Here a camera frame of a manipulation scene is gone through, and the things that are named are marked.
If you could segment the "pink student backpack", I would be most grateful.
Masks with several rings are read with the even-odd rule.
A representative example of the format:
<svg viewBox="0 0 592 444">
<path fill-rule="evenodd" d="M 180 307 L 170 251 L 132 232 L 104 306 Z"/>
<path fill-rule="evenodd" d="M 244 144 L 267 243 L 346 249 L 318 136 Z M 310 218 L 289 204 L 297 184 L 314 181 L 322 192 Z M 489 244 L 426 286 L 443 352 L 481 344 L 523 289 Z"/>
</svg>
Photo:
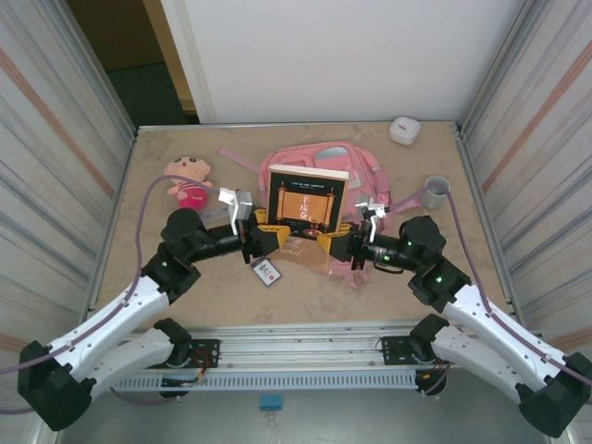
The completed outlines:
<svg viewBox="0 0 592 444">
<path fill-rule="evenodd" d="M 350 182 L 347 200 L 341 210 L 342 222 L 359 224 L 362 221 L 362 215 L 355 207 L 360 201 L 372 198 L 377 203 L 391 203 L 389 179 L 375 155 L 348 142 L 321 142 L 283 148 L 269 154 L 259 165 L 226 148 L 220 147 L 217 152 L 259 175 L 259 190 L 264 203 L 267 202 L 268 168 L 274 164 L 348 172 Z M 332 276 L 343 278 L 349 286 L 356 289 L 367 282 L 366 269 L 353 271 L 349 263 L 331 259 L 333 260 Z"/>
</svg>

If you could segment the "grey cup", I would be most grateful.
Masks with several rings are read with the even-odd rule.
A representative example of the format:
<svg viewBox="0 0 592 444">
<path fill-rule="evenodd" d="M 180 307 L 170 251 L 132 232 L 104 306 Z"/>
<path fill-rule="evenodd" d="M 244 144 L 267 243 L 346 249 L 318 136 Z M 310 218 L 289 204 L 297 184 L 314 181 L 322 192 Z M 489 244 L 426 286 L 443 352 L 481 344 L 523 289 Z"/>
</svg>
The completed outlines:
<svg viewBox="0 0 592 444">
<path fill-rule="evenodd" d="M 449 182 L 439 176 L 430 177 L 425 181 L 425 190 L 419 196 L 422 206 L 428 210 L 440 208 L 448 199 Z"/>
</svg>

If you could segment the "black white card box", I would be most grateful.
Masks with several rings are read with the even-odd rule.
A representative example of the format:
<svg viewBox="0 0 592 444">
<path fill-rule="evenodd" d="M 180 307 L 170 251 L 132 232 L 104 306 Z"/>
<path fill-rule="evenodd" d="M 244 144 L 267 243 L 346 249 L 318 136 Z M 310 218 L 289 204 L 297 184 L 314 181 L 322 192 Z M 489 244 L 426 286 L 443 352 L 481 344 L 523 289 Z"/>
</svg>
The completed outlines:
<svg viewBox="0 0 592 444">
<path fill-rule="evenodd" d="M 252 265 L 252 270 L 267 287 L 274 285 L 282 277 L 281 273 L 266 258 L 257 260 Z"/>
</svg>

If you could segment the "blue binder clip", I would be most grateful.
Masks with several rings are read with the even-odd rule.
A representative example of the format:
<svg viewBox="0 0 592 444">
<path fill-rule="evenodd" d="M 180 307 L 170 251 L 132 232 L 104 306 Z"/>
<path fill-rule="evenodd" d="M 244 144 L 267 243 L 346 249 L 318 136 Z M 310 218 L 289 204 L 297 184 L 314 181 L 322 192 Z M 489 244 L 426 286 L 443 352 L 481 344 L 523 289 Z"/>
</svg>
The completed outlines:
<svg viewBox="0 0 592 444">
<path fill-rule="evenodd" d="M 262 412 L 269 427 L 276 425 L 276 415 L 283 410 L 283 397 L 279 394 L 261 395 L 259 411 Z"/>
</svg>

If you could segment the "black scroll cover book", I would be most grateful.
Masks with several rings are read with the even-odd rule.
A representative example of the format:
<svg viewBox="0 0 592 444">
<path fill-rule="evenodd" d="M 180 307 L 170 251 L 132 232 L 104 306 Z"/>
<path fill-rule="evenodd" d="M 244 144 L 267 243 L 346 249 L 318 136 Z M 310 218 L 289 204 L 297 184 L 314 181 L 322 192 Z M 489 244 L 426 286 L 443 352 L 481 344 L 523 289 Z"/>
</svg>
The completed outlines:
<svg viewBox="0 0 592 444">
<path fill-rule="evenodd" d="M 268 168 L 267 223 L 315 239 L 337 230 L 349 186 L 343 170 L 274 164 Z"/>
</svg>

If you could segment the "beige door frame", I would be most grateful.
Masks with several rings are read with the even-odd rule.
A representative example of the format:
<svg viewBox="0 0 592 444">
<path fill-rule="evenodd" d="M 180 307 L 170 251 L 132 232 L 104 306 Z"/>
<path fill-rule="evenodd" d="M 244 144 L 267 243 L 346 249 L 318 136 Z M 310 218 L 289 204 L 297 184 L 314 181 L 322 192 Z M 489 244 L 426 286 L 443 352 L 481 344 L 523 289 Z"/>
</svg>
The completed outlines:
<svg viewBox="0 0 592 444">
<path fill-rule="evenodd" d="M 189 83 L 184 74 L 179 52 L 174 43 L 161 0 L 142 0 L 155 38 L 166 63 L 166 68 L 174 85 L 181 108 L 192 124 L 200 124 L 200 118 L 191 96 Z"/>
</svg>

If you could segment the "small white lidded box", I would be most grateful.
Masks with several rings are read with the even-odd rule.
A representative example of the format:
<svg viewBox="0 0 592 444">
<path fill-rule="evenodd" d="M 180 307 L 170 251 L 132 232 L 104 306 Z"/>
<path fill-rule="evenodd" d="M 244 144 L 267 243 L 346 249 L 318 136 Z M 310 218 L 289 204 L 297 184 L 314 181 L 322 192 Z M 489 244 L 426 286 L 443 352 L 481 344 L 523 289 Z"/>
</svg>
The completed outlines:
<svg viewBox="0 0 592 444">
<path fill-rule="evenodd" d="M 401 145 L 411 145 L 421 132 L 421 123 L 410 117 L 397 117 L 389 126 L 389 138 Z"/>
</svg>

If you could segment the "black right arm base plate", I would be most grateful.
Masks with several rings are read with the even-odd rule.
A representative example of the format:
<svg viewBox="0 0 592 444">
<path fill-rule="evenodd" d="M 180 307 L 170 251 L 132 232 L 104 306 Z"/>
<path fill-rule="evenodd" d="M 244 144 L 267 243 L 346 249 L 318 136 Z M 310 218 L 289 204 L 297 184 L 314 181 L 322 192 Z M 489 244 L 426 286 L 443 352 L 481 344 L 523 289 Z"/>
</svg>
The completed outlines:
<svg viewBox="0 0 592 444">
<path fill-rule="evenodd" d="M 382 337 L 377 342 L 384 365 L 415 364 L 413 348 L 409 336 Z"/>
</svg>

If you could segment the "aluminium mounting rail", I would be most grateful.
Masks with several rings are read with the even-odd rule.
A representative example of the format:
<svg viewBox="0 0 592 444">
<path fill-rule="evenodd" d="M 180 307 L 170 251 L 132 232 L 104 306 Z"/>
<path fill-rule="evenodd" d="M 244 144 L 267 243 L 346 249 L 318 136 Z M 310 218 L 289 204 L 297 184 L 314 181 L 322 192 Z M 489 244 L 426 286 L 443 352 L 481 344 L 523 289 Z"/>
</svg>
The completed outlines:
<svg viewBox="0 0 592 444">
<path fill-rule="evenodd" d="M 218 368 L 228 371 L 366 369 L 383 364 L 379 339 L 406 336 L 411 321 L 194 327 L 195 339 L 221 341 Z"/>
</svg>

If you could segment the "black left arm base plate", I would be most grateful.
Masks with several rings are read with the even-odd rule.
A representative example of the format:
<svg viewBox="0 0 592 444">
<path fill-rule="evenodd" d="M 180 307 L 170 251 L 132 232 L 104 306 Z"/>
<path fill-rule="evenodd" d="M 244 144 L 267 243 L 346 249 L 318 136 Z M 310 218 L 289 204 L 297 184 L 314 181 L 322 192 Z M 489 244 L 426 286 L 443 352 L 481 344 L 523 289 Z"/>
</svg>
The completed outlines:
<svg viewBox="0 0 592 444">
<path fill-rule="evenodd" d="M 220 347 L 219 339 L 192 339 L 188 359 L 183 367 L 205 370 L 217 368 L 221 354 Z"/>
</svg>

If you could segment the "pink plush doll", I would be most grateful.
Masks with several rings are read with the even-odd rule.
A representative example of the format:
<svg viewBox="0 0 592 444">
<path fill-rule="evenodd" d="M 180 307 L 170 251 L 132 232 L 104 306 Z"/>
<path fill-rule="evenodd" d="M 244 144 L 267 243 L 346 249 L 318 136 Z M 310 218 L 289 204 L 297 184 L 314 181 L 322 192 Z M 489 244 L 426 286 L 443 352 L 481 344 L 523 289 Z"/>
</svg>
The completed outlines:
<svg viewBox="0 0 592 444">
<path fill-rule="evenodd" d="M 208 202 L 208 190 L 198 185 L 200 182 L 210 189 L 213 184 L 207 180 L 211 167 L 194 156 L 183 156 L 170 161 L 164 168 L 166 176 L 172 176 L 172 186 L 167 194 L 177 199 L 179 208 L 202 210 Z"/>
</svg>

